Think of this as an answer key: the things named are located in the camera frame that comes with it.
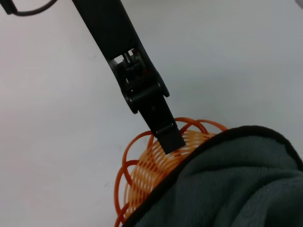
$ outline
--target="microfiber cloth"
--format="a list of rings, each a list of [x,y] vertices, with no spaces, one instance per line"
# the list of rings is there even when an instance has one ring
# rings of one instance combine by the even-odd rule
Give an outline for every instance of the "microfiber cloth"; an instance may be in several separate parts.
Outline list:
[[[303,227],[303,164],[264,127],[218,134],[169,174],[124,227]]]

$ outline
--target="white background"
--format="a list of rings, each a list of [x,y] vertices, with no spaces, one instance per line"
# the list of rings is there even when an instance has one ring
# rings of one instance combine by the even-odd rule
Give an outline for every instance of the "white background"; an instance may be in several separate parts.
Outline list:
[[[174,116],[267,126],[303,155],[303,11],[293,0],[123,4]],[[145,130],[71,0],[35,17],[0,10],[0,226],[113,226],[122,153]]]

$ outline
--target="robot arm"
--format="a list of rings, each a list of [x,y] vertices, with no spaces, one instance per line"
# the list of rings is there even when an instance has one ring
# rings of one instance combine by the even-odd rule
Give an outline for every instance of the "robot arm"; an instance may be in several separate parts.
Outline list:
[[[12,0],[0,0],[8,14],[30,16],[57,0],[28,12],[18,12]],[[164,97],[169,92],[148,57],[120,0],[72,0],[112,69],[122,94],[140,112],[166,154],[185,145]],[[116,58],[122,56],[121,62]]]

